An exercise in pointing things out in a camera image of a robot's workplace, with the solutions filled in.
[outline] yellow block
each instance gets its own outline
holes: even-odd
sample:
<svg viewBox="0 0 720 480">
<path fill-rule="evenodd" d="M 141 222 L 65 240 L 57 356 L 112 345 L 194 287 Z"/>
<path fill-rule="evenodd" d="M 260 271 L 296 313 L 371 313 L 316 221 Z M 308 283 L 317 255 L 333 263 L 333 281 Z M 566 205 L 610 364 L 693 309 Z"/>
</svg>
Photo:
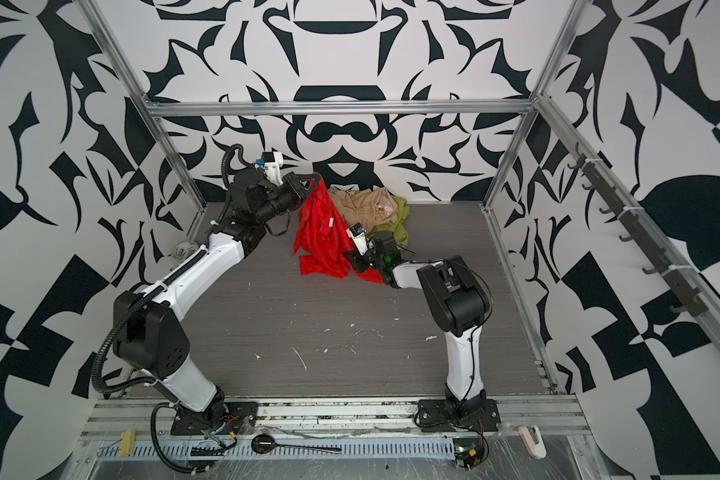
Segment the yellow block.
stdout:
<svg viewBox="0 0 720 480">
<path fill-rule="evenodd" d="M 125 430 L 123 432 L 122 440 L 120 440 L 120 453 L 117 454 L 119 457 L 127 457 L 134 453 L 134 443 L 136 441 L 136 430 Z"/>
</svg>

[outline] black and white patterned wall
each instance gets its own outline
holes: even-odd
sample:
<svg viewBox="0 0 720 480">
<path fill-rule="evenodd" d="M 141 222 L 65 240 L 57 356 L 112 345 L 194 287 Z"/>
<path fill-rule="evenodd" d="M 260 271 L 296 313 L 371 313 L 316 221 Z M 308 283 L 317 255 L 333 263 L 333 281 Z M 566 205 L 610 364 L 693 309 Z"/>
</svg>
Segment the black and white patterned wall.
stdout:
<svg viewBox="0 0 720 480">
<path fill-rule="evenodd" d="M 223 201 L 220 158 L 283 152 L 286 171 L 327 186 L 387 187 L 409 200 L 482 200 L 518 114 L 288 115 L 166 118 L 163 126 L 208 201 Z M 233 169 L 242 168 L 237 160 Z"/>
<path fill-rule="evenodd" d="M 0 478 L 70 454 L 115 297 L 172 267 L 195 212 L 77 7 L 0 0 Z"/>
<path fill-rule="evenodd" d="M 720 1 L 595 0 L 551 90 L 720 294 Z M 494 205 L 560 387 L 616 478 L 720 478 L 720 353 L 538 120 Z"/>
<path fill-rule="evenodd" d="M 570 0 L 105 0 L 154 101 L 528 98 Z M 208 200 L 223 145 L 280 150 L 328 186 L 482 200 L 516 115 L 169 119 Z"/>
<path fill-rule="evenodd" d="M 718 478 L 720 353 L 573 162 L 538 118 L 493 206 L 559 389 L 615 478 Z"/>
<path fill-rule="evenodd" d="M 550 90 L 720 294 L 720 0 L 596 0 Z"/>
</svg>

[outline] black hook rack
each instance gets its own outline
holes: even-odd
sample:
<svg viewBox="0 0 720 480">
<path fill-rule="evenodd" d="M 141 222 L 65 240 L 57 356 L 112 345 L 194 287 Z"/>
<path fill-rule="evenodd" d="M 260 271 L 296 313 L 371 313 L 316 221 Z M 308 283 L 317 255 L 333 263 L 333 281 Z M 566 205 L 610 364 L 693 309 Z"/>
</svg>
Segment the black hook rack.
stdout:
<svg viewBox="0 0 720 480">
<path fill-rule="evenodd" d="M 598 159 L 587 160 L 583 154 L 578 151 L 579 145 L 576 144 L 576 153 L 579 158 L 576 165 L 572 168 L 581 168 L 584 176 L 590 181 L 590 185 L 583 186 L 586 190 L 595 189 L 608 208 L 600 208 L 602 214 L 616 214 L 616 218 L 624 226 L 629 235 L 619 235 L 619 240 L 623 242 L 634 241 L 643 251 L 644 255 L 650 260 L 651 268 L 643 267 L 643 273 L 647 275 L 661 274 L 666 284 L 672 289 L 682 306 L 670 309 L 674 313 L 688 312 L 692 316 L 698 316 L 708 311 L 709 307 L 699 298 L 699 288 L 694 287 L 687 276 L 679 272 L 680 268 L 672 264 L 667 258 L 666 248 L 657 243 L 651 231 L 646 228 L 646 214 L 644 209 L 639 206 L 626 205 L 625 198 L 628 198 L 627 192 L 619 191 L 615 184 L 612 184 L 604 176 L 602 171 L 605 168 L 605 162 Z"/>
</svg>

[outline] green cloth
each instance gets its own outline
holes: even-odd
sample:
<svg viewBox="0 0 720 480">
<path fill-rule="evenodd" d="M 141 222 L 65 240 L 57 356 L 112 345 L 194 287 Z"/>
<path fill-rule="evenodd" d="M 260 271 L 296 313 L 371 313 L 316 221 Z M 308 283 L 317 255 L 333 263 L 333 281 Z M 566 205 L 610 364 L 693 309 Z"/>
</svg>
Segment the green cloth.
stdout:
<svg viewBox="0 0 720 480">
<path fill-rule="evenodd" d="M 375 234 L 376 232 L 389 230 L 393 233 L 395 242 L 399 245 L 408 246 L 408 232 L 403 226 L 403 222 L 405 222 L 405 219 L 411 214 L 411 207 L 408 205 L 408 202 L 405 201 L 405 198 L 395 197 L 394 195 L 392 198 L 398 205 L 398 221 L 376 225 L 373 227 L 373 230 L 371 230 L 371 233 Z"/>
</svg>

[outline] red cloth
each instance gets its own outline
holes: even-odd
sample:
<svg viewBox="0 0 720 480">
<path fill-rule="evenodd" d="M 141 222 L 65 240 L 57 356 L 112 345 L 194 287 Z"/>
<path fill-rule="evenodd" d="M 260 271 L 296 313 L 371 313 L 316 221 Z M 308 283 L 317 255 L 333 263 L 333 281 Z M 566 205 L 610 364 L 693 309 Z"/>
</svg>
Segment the red cloth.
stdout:
<svg viewBox="0 0 720 480">
<path fill-rule="evenodd" d="M 311 255 L 301 255 L 302 275 L 323 274 L 334 278 L 345 278 L 350 270 L 355 272 L 349 261 L 344 258 L 345 252 L 355 249 L 355 243 L 347 235 L 344 219 L 328 196 L 326 184 L 320 183 L 312 195 L 304 202 L 298 212 L 298 233 L 293 243 L 293 254 L 299 248 Z M 373 283 L 384 283 L 382 276 L 369 268 L 364 274 L 355 275 Z"/>
</svg>

